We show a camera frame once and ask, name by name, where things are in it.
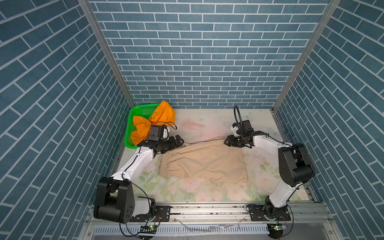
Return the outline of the green plastic basket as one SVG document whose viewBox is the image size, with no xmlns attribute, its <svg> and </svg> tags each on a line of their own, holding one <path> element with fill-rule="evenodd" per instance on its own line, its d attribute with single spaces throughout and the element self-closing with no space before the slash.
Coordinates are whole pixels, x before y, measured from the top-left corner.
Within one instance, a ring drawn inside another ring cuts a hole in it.
<svg viewBox="0 0 384 240">
<path fill-rule="evenodd" d="M 132 142 L 132 139 L 131 139 L 132 132 L 136 130 L 136 127 L 134 126 L 134 123 L 133 123 L 133 117 L 140 116 L 140 117 L 144 117 L 145 119 L 148 119 L 159 105 L 160 103 L 139 105 L 139 106 L 133 107 L 130 110 L 128 121 L 127 121 L 126 133 L 125 133 L 125 146 L 127 148 L 129 149 L 137 148 L 137 146 Z"/>
</svg>

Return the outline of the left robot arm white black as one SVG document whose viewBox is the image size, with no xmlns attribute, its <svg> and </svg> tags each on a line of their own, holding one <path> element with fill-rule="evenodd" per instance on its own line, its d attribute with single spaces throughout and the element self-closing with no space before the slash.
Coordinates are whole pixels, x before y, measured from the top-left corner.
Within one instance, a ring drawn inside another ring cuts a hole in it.
<svg viewBox="0 0 384 240">
<path fill-rule="evenodd" d="M 133 187 L 144 168 L 157 154 L 182 147 L 184 140 L 171 136 L 158 141 L 142 141 L 128 162 L 111 177 L 103 177 L 97 184 L 94 218 L 126 224 L 139 217 L 151 220 L 156 214 L 156 201 L 147 194 L 136 197 Z"/>
</svg>

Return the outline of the orange shorts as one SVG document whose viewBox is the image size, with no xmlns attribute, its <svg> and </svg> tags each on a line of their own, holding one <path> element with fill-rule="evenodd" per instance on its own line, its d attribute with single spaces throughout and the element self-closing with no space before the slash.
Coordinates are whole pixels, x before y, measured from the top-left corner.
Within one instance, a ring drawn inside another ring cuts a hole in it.
<svg viewBox="0 0 384 240">
<path fill-rule="evenodd" d="M 162 101 L 153 114 L 145 119 L 144 117 L 134 116 L 133 123 L 136 130 L 132 132 L 132 142 L 137 146 L 141 141 L 145 140 L 150 133 L 150 127 L 152 125 L 167 127 L 174 126 L 176 122 L 176 113 L 171 105 Z"/>
</svg>

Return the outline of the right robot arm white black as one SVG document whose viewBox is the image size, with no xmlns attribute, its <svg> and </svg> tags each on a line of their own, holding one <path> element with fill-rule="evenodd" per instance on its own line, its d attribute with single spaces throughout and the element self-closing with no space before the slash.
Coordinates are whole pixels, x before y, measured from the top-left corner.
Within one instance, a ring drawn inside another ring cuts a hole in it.
<svg viewBox="0 0 384 240">
<path fill-rule="evenodd" d="M 278 157 L 281 179 L 265 200 L 264 215 L 268 220 L 275 220 L 286 212 L 293 194 L 315 176 L 315 164 L 303 144 L 281 142 L 267 133 L 256 131 L 246 135 L 230 135 L 225 145 L 236 148 L 258 147 Z"/>
</svg>

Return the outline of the beige shorts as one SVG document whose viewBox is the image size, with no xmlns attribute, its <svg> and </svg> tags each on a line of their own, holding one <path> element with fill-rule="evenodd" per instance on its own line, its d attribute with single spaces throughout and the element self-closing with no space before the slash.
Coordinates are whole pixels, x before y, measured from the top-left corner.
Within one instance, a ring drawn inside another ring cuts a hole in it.
<svg viewBox="0 0 384 240">
<path fill-rule="evenodd" d="M 212 183 L 248 181 L 242 150 L 225 145 L 223 139 L 195 143 L 163 154 L 160 175 Z"/>
</svg>

